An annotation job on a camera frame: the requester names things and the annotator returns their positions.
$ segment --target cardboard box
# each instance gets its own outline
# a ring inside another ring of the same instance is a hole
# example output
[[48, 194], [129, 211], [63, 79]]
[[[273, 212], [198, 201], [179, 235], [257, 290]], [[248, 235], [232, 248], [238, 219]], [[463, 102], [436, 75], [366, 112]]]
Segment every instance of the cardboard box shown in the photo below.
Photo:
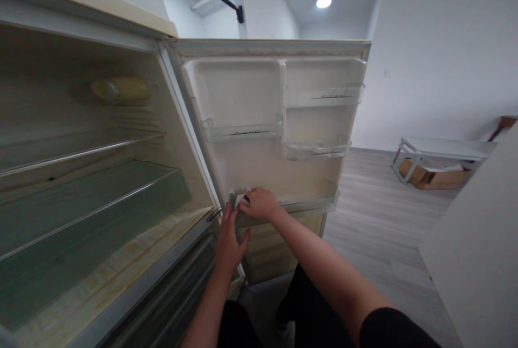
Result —
[[[411, 166], [412, 161], [409, 158], [405, 158], [399, 169], [399, 174], [401, 174], [402, 177], [406, 177]], [[456, 189], [466, 180], [469, 171], [468, 169], [464, 169], [462, 171], [435, 173], [417, 165], [408, 181], [421, 190]]]

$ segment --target ceiling light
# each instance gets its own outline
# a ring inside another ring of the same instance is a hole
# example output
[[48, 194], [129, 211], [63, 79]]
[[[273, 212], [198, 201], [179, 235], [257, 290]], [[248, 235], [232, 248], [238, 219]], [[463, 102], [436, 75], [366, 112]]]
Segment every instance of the ceiling light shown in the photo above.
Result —
[[317, 7], [327, 8], [331, 5], [331, 0], [317, 0]]

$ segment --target person's hand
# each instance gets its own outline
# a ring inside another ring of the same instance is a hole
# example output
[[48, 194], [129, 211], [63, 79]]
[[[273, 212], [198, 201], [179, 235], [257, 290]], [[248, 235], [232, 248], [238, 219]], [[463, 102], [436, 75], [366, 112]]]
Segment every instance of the person's hand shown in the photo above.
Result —
[[265, 189], [252, 189], [246, 194], [250, 206], [240, 202], [238, 209], [254, 219], [272, 221], [284, 208], [279, 204], [272, 192]]
[[250, 228], [248, 228], [241, 244], [237, 241], [236, 215], [237, 209], [232, 211], [230, 204], [228, 204], [223, 211], [223, 219], [221, 220], [220, 233], [216, 244], [214, 274], [229, 281], [232, 279], [237, 266], [241, 263], [250, 240]]

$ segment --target cloth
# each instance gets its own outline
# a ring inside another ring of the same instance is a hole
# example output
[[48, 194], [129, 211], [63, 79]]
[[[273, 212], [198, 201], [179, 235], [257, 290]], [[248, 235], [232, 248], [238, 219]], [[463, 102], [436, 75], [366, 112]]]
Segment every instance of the cloth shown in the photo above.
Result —
[[[343, 322], [300, 265], [295, 270], [288, 293], [277, 309], [277, 324], [283, 325], [289, 321], [295, 321], [295, 348], [355, 346]], [[225, 304], [217, 346], [262, 347], [247, 311], [235, 302], [227, 301]], [[399, 310], [374, 310], [363, 322], [360, 347], [395, 346], [439, 347], [423, 329]]]

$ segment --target door shelf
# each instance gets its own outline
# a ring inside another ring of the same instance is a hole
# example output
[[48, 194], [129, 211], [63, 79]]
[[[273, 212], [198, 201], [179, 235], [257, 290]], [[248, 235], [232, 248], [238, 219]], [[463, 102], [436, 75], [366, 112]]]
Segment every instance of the door shelf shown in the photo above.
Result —
[[0, 324], [24, 325], [189, 200], [180, 170], [131, 160], [1, 206]]
[[[293, 217], [300, 218], [311, 215], [318, 215], [329, 213], [335, 210], [338, 197], [340, 197], [340, 191], [331, 182], [328, 182], [325, 186], [325, 193], [323, 195], [309, 195], [304, 199], [300, 199], [296, 202], [290, 201], [279, 201], [281, 206]], [[235, 195], [231, 194], [228, 203], [234, 206]], [[236, 216], [236, 228], [248, 228], [256, 225], [266, 224], [266, 220], [254, 219], [242, 211], [239, 211]]]
[[335, 210], [339, 196], [338, 188], [329, 182], [324, 196], [297, 202], [281, 202], [281, 205], [293, 217], [324, 214]]
[[161, 132], [113, 128], [2, 147], [0, 177], [161, 136]]
[[317, 90], [299, 90], [284, 86], [284, 107], [303, 108], [318, 106], [357, 105], [362, 102], [363, 83], [347, 84]]
[[236, 140], [274, 139], [282, 135], [282, 116], [276, 115], [275, 122], [243, 126], [215, 127], [212, 119], [201, 121], [201, 130], [206, 141], [226, 143]]
[[347, 155], [351, 148], [351, 141], [345, 135], [339, 135], [332, 144], [292, 143], [286, 141], [284, 157], [290, 161], [307, 161], [325, 158], [341, 158]]

